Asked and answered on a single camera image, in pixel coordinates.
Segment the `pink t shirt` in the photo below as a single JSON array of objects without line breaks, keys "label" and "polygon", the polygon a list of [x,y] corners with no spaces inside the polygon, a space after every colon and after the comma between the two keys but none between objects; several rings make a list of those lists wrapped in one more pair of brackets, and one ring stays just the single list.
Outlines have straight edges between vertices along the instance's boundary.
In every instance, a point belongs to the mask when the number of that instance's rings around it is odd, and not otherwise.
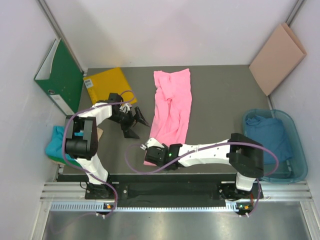
[{"label": "pink t shirt", "polygon": [[184,144],[192,106],[190,70],[154,71],[153,78],[156,92],[149,138],[167,146]]}]

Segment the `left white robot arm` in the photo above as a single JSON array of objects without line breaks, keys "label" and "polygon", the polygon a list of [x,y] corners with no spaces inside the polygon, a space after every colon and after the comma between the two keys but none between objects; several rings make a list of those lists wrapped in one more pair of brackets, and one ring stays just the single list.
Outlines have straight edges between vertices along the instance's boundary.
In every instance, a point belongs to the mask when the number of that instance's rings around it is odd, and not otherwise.
[{"label": "left white robot arm", "polygon": [[69,115],[65,121],[65,133],[62,139],[62,155],[74,159],[88,176],[89,183],[96,186],[96,192],[102,198],[109,198],[114,191],[108,183],[108,171],[103,167],[98,151],[98,125],[111,120],[120,125],[126,139],[139,139],[132,130],[137,123],[149,127],[139,107],[132,113],[130,102],[118,93],[110,93],[107,100],[99,100],[91,108]]}]

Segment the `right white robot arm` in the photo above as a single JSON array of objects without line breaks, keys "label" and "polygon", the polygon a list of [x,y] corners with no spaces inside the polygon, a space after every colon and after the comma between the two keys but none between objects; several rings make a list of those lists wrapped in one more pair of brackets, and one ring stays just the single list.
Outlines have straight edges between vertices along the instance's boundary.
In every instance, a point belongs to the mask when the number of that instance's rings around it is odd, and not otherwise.
[{"label": "right white robot arm", "polygon": [[263,146],[240,133],[212,144],[171,144],[167,146],[150,138],[140,147],[146,151],[144,160],[167,170],[195,165],[221,164],[236,170],[233,192],[245,198],[252,191],[254,181],[264,175]]}]

